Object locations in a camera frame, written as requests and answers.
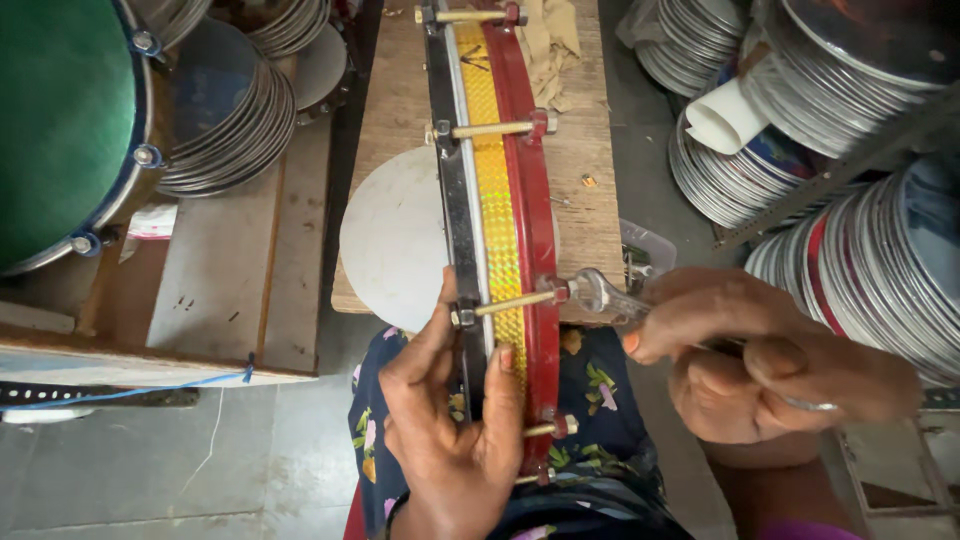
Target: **white circular disc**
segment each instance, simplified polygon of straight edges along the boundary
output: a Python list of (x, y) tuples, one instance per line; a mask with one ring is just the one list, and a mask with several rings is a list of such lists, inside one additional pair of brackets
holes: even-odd
[(337, 29), (327, 24), (297, 53), (297, 77), (294, 78), (297, 110), (306, 109), (329, 95), (345, 71), (347, 44)]
[(340, 256), (357, 297), (410, 332), (433, 313), (449, 264), (437, 152), (394, 156), (357, 187), (340, 229)]

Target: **wooden workbench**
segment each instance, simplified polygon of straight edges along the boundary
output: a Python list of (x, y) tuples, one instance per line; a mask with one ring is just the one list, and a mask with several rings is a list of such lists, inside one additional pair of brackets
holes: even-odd
[[(620, 229), (610, 143), (610, 118), (597, 0), (571, 0), (577, 10), (577, 29), (583, 63), (561, 74), (566, 95), (574, 107), (560, 119), (555, 135), (543, 139), (550, 192), (570, 201), (554, 203), (560, 226), (558, 274), (572, 276), (592, 266), (616, 284), (623, 283)], [(416, 0), (388, 0), (380, 21), (376, 54), (350, 194), (380, 164), (423, 144), (423, 125), (430, 120), (422, 29), (413, 20)], [(581, 177), (590, 174), (597, 185), (587, 187)], [(356, 297), (344, 265), (337, 260), (333, 308), (369, 313)], [(564, 306), (567, 322), (607, 322), (609, 317)]]

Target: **concrete floor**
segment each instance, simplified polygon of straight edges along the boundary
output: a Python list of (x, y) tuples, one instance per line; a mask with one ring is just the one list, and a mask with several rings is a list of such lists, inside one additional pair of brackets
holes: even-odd
[[(366, 16), (379, 14), (370, 4)], [(708, 221), (670, 180), (666, 140), (673, 116), (632, 52), (613, 37), (628, 5), (600, 3), (620, 216), (676, 244), (678, 265), (733, 265), (742, 254), (710, 253)], [(363, 28), (369, 34), (375, 27)], [(370, 51), (369, 36), (360, 40)], [(346, 425), (347, 373), (385, 326), (373, 316), (334, 312), (328, 301), (364, 94), (362, 86), (354, 91), (335, 122), (335, 144), (343, 148), (331, 153), (341, 158), (331, 164), (318, 347), (324, 376), (223, 394), (209, 390), (188, 410), (101, 411), (58, 425), (0, 425), (0, 538), (341, 537), (357, 481)], [(733, 539), (729, 510), (669, 403), (663, 367), (635, 366), (631, 378), (660, 449), (672, 509), (698, 539)]]

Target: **green drum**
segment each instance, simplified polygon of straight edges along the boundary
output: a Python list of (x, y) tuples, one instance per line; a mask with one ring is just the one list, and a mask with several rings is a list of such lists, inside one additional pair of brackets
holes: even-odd
[(0, 275), (96, 255), (153, 192), (159, 49), (124, 1), (0, 4)]

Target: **plastic container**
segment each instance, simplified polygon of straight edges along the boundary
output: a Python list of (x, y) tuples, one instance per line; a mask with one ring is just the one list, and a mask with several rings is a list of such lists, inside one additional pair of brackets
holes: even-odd
[(620, 219), (620, 241), (650, 255), (653, 272), (648, 276), (649, 278), (666, 274), (673, 270), (673, 265), (677, 262), (677, 246), (674, 246), (673, 242), (622, 218)]

